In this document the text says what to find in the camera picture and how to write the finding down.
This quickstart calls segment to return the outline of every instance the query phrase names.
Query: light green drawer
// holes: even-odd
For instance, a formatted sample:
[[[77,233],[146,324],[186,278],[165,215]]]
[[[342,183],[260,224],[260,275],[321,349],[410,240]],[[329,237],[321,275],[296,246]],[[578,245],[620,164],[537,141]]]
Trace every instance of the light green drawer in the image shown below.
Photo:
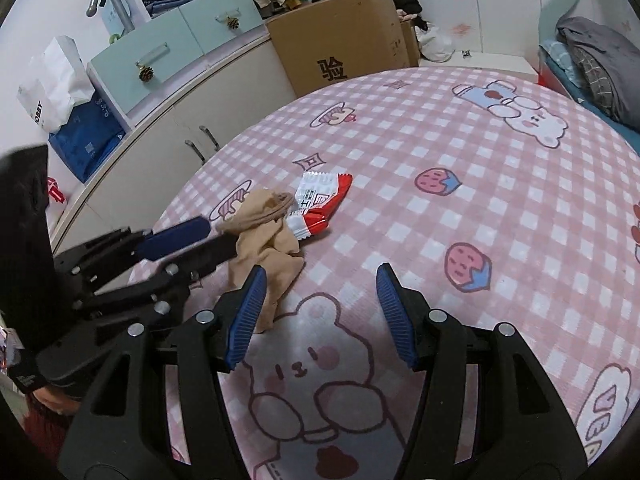
[[[114,101],[127,113],[203,54],[180,10],[174,9],[116,41],[91,63]],[[154,71],[147,83],[138,77],[139,60]]]
[[[179,10],[205,54],[262,24],[253,0],[194,0]],[[238,28],[226,24],[227,16],[238,19]]]

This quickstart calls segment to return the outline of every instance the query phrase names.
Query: cardboard box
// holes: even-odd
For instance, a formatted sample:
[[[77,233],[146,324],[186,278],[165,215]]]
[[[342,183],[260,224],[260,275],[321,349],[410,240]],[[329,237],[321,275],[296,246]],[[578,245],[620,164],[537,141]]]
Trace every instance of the cardboard box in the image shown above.
[[[415,37],[414,22],[401,22],[400,28],[404,36],[404,44],[406,45],[406,53],[409,57],[409,66],[420,66],[420,45]]]
[[[393,0],[322,0],[272,18],[267,28],[298,97],[409,66]]]

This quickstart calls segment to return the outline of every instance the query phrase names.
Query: snack wrapper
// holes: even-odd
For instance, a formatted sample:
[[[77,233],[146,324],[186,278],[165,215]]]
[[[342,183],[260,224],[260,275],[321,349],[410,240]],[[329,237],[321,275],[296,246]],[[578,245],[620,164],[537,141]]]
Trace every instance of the snack wrapper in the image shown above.
[[[329,218],[344,199],[353,177],[345,173],[305,171],[298,184],[297,209],[285,218],[297,240],[304,240],[325,230]]]

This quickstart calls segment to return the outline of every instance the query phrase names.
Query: blue bag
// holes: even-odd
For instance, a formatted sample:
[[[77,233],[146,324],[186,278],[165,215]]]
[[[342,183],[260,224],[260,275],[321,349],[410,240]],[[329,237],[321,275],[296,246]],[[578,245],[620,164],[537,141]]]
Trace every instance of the blue bag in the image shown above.
[[[91,101],[76,106],[67,124],[49,135],[49,143],[83,184],[124,137],[107,103],[94,92]]]

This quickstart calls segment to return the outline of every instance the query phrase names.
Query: tablecloth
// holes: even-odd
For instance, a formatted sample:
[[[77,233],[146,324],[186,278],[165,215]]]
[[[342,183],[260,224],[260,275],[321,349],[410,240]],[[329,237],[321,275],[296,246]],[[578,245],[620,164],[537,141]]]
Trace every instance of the tablecloth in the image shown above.
[[[274,328],[220,375],[252,478],[393,478],[424,377],[396,354],[375,293],[382,262],[464,324],[513,323],[590,462],[606,448],[640,394],[631,232],[640,164],[614,130],[549,89],[498,73],[364,76],[237,136],[156,228],[228,218],[252,189],[294,192],[303,171],[350,173],[353,185],[329,229],[302,242],[306,264]],[[154,268],[142,263],[132,279]],[[226,288],[223,267],[193,291],[186,314]],[[168,399],[175,453],[188,460],[175,375]],[[472,428],[465,419],[460,458]]]

